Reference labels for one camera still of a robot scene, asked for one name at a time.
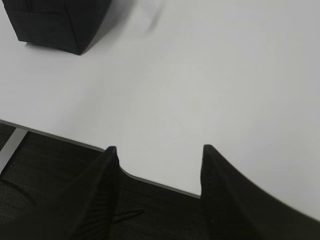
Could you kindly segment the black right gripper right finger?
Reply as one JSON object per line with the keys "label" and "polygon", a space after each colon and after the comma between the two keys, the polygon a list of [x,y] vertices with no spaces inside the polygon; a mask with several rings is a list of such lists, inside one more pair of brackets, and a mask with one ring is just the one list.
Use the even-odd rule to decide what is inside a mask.
{"label": "black right gripper right finger", "polygon": [[203,146],[201,194],[212,240],[318,240],[320,222],[276,199]]}

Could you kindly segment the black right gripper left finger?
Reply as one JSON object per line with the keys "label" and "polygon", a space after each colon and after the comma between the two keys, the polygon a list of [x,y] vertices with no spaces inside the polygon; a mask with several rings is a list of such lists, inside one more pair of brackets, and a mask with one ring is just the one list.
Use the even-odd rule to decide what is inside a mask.
{"label": "black right gripper left finger", "polygon": [[107,240],[118,199],[118,157],[114,146],[58,196],[22,217],[16,240]]}

